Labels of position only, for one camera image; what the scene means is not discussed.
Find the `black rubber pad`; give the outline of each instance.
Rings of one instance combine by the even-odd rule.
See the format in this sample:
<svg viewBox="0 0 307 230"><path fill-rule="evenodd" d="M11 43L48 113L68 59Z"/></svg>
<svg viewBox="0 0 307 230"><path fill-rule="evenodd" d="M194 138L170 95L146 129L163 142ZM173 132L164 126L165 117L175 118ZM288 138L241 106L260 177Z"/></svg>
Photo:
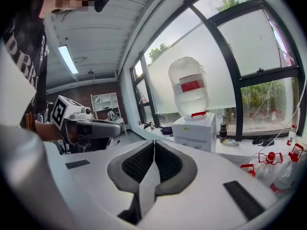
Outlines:
<svg viewBox="0 0 307 230"><path fill-rule="evenodd" d="M264 212L264 208L239 182L227 182L223 185L248 220Z"/></svg>
<svg viewBox="0 0 307 230"><path fill-rule="evenodd" d="M66 167L67 169L73 169L73 168L77 168L77 167L80 167L80 166L84 166L84 165L87 165L89 164L90 162L86 159L84 160L80 160L80 161L76 161L76 162L71 162L71 163L66 163Z"/></svg>

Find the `tree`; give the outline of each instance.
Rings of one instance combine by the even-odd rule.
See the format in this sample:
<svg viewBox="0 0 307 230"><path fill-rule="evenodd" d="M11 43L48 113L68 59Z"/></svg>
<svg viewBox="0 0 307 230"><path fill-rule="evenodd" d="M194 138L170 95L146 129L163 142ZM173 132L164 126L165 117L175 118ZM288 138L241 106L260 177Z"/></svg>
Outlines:
<svg viewBox="0 0 307 230"><path fill-rule="evenodd" d="M221 7L215 7L215 9L218 11L218 12L222 12L226 9L229 9L237 4L240 4L240 3L243 3L245 1L240 1L240 0L223 0L223 4Z"/></svg>
<svg viewBox="0 0 307 230"><path fill-rule="evenodd" d="M165 44L160 44L160 48L152 49L149 53L149 57L152 61L147 66L150 66L154 62L154 60L156 60L168 48L169 46L166 46Z"/></svg>

